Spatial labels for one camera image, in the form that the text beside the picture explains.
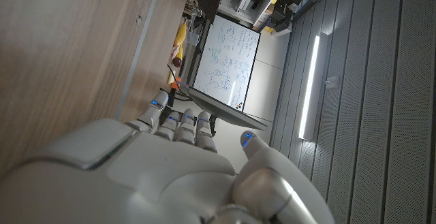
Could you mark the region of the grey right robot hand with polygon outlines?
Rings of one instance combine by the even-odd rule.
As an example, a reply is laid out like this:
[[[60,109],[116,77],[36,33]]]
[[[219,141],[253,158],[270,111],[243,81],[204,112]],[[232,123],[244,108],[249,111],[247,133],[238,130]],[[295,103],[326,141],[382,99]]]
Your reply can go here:
[[[100,119],[1,179],[2,223],[332,223],[324,198],[257,136],[265,125],[195,89],[201,107]]]

